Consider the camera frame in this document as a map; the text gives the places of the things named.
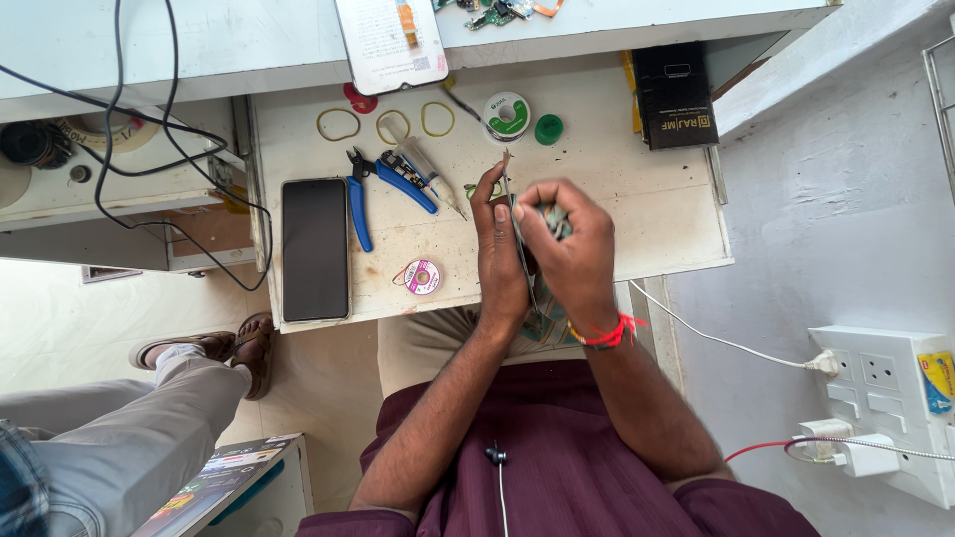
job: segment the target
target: leg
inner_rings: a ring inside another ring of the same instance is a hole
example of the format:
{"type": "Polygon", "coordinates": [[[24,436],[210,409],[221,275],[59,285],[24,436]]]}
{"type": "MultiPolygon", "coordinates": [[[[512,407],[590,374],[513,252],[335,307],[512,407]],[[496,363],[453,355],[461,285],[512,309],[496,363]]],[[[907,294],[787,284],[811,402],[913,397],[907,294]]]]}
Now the leg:
{"type": "Polygon", "coordinates": [[[68,388],[28,390],[0,396],[0,416],[37,429],[37,440],[72,431],[152,392],[152,382],[117,378],[68,388]]]}
{"type": "Polygon", "coordinates": [[[48,471],[51,535],[77,525],[92,537],[129,535],[199,473],[253,380],[246,367],[206,359],[206,343],[160,349],[146,360],[158,365],[155,391],[33,443],[48,471]]]}
{"type": "MultiPolygon", "coordinates": [[[[378,319],[378,373],[384,397],[434,380],[474,331],[463,308],[378,319]]],[[[519,335],[502,365],[584,358],[580,346],[555,349],[519,335]]]]}

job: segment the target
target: man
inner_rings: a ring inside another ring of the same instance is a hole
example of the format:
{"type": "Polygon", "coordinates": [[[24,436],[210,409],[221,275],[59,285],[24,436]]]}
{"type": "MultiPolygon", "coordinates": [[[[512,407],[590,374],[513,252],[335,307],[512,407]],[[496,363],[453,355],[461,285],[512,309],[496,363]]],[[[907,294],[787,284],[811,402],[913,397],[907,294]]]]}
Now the man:
{"type": "Polygon", "coordinates": [[[0,537],[136,531],[199,473],[239,400],[265,394],[272,332],[259,313],[238,334],[141,345],[130,361],[156,370],[155,384],[0,396],[0,537]]]}
{"type": "Polygon", "coordinates": [[[348,512],[308,517],[297,535],[816,535],[786,501],[735,482],[632,339],[614,306],[613,223],[568,180],[531,184],[514,216],[586,361],[527,345],[505,360],[528,292],[508,208],[489,205],[501,169],[471,200],[479,321],[460,310],[379,321],[388,397],[364,477],[348,512]],[[535,209],[553,202],[573,225],[559,242],[535,209]]]}

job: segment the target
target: green bottle cap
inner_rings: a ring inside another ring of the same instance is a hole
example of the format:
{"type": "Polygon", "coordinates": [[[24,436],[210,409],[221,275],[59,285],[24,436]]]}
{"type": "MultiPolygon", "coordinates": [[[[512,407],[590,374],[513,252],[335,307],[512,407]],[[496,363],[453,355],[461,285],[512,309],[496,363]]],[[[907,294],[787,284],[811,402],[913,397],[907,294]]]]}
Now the green bottle cap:
{"type": "Polygon", "coordinates": [[[538,119],[538,124],[534,127],[534,138],[541,145],[550,145],[557,141],[563,134],[563,121],[553,114],[547,114],[538,119]]]}

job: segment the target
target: blue-handled wire cutter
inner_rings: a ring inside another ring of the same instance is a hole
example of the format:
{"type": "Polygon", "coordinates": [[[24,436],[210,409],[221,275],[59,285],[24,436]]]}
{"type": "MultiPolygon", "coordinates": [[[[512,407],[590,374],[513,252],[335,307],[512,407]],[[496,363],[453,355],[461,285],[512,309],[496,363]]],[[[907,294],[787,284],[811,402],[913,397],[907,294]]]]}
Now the blue-handled wire cutter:
{"type": "Polygon", "coordinates": [[[354,149],[354,154],[348,149],[345,150],[345,154],[349,156],[349,161],[351,161],[351,175],[347,177],[349,180],[349,204],[351,205],[351,219],[355,224],[355,231],[358,232],[358,242],[361,243],[363,250],[371,251],[373,248],[368,224],[365,222],[365,186],[361,183],[361,180],[369,175],[374,174],[385,183],[396,186],[398,190],[408,194],[431,214],[437,212],[435,202],[432,202],[423,191],[418,190],[414,183],[398,175],[390,167],[381,163],[380,159],[374,162],[366,161],[357,147],[353,146],[352,149],[354,149]]]}

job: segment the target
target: wristband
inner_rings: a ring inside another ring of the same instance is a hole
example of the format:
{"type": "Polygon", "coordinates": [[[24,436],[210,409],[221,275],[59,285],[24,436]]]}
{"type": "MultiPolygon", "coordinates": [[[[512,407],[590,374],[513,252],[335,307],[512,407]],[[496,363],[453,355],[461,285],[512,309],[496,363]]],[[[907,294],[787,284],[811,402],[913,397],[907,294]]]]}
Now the wristband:
{"type": "Polygon", "coordinates": [[[596,327],[594,327],[593,325],[590,325],[591,329],[593,329],[595,332],[601,335],[600,337],[596,337],[592,339],[587,339],[581,336],[580,334],[578,334],[577,331],[574,330],[573,325],[570,324],[569,320],[567,321],[567,326],[570,327],[571,335],[576,337],[577,340],[581,342],[581,345],[585,347],[589,347],[590,349],[593,349],[595,351],[603,351],[604,349],[612,349],[616,347],[617,345],[620,345],[620,342],[624,340],[624,333],[627,331],[630,332],[630,343],[632,344],[633,331],[636,329],[636,325],[640,325],[642,327],[649,326],[647,321],[643,319],[633,318],[627,315],[626,313],[623,313],[622,311],[617,311],[617,315],[619,318],[619,321],[617,322],[617,328],[613,329],[609,333],[601,333],[601,331],[597,330],[596,327]]]}

